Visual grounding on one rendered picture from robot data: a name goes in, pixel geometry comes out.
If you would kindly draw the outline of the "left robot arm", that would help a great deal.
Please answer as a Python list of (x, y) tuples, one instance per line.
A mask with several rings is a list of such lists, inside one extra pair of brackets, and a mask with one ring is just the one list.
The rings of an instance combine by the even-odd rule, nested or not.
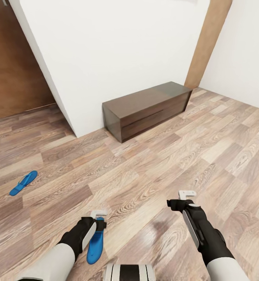
[(92, 210), (90, 217), (81, 220), (42, 259), (23, 272), (15, 281), (66, 281), (73, 265), (96, 231), (106, 228), (107, 210)]

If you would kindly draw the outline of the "sandal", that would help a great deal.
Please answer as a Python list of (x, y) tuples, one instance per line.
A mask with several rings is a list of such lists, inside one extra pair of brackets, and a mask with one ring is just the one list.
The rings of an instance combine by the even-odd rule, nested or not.
[[(105, 220), (103, 217), (97, 217), (97, 220)], [(88, 264), (95, 264), (103, 252), (103, 234), (104, 231), (96, 231), (89, 241), (89, 249), (87, 253)]]
[(18, 185), (10, 191), (11, 196), (18, 194), (24, 187), (31, 183), (37, 177), (37, 171), (32, 171), (28, 175), (24, 176), (25, 178), (21, 183), (18, 182)]

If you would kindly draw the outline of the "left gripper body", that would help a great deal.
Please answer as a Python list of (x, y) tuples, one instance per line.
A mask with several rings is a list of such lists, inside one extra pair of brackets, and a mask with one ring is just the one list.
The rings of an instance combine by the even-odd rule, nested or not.
[(96, 231), (103, 231), (104, 220), (96, 220), (96, 219), (93, 220), (96, 222)]

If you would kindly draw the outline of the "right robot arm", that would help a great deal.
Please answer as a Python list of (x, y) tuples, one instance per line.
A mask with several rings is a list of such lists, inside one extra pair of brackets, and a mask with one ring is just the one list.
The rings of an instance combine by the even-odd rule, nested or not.
[(193, 190), (180, 190), (179, 199), (167, 200), (172, 211), (180, 211), (197, 250), (202, 254), (211, 281), (250, 281), (226, 246), (218, 229), (207, 220), (205, 211), (186, 197), (195, 197)]

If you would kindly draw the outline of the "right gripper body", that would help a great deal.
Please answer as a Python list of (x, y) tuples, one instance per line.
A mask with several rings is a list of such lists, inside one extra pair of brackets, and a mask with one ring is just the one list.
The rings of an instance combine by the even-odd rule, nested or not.
[(181, 205), (183, 203), (193, 203), (192, 200), (178, 200), (178, 199), (171, 199), (170, 200), (170, 203), (171, 203), (171, 210), (172, 211), (180, 211), (181, 212)]

